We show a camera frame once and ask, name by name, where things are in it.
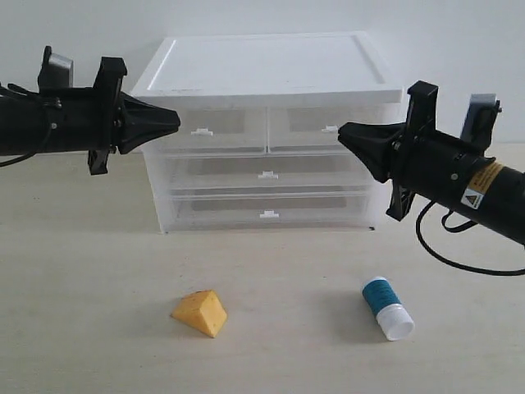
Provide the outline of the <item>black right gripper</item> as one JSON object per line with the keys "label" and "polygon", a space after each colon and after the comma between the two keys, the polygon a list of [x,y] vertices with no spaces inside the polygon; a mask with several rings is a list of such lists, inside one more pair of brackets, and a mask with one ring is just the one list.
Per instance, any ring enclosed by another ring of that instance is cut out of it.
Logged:
{"label": "black right gripper", "polygon": [[420,80],[408,88],[408,95],[405,124],[347,122],[337,137],[376,181],[392,179],[386,214],[398,221],[408,215],[416,195],[457,207],[470,177],[488,164],[484,153],[436,129],[436,85]]}

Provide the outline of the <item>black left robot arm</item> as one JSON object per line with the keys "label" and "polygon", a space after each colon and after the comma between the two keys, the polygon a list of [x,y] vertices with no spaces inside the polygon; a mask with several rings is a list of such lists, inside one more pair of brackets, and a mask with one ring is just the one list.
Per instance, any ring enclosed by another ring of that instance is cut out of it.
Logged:
{"label": "black left robot arm", "polygon": [[39,153],[88,154],[91,175],[107,173],[113,153],[127,154],[151,140],[176,133],[176,111],[144,103],[122,90],[127,74],[120,57],[102,57],[94,84],[75,88],[72,68],[46,53],[38,91],[1,88],[1,154],[4,167]]}

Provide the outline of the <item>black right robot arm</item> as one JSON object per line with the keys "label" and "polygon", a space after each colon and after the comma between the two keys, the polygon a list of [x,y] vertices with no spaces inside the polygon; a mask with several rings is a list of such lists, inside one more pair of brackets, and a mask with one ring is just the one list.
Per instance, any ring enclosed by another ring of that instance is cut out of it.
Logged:
{"label": "black right robot arm", "polygon": [[415,195],[502,236],[524,242],[524,174],[485,155],[486,145],[436,129],[438,88],[412,85],[405,122],[344,124],[338,140],[380,183],[392,182],[386,213],[408,215]]}

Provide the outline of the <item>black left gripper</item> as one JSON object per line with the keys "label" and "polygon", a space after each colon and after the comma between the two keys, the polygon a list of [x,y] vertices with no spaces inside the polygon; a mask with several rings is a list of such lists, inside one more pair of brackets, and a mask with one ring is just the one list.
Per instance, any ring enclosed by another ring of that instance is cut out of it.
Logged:
{"label": "black left gripper", "polygon": [[118,137],[119,154],[128,154],[139,146],[176,133],[180,117],[175,110],[145,103],[122,93],[126,65],[120,57],[102,57],[95,82],[91,87],[50,89],[55,106],[50,112],[52,128],[48,140],[50,153],[88,153],[92,176],[107,173],[107,160],[115,151],[113,132],[119,122],[118,108],[126,118],[145,123],[125,124]]}

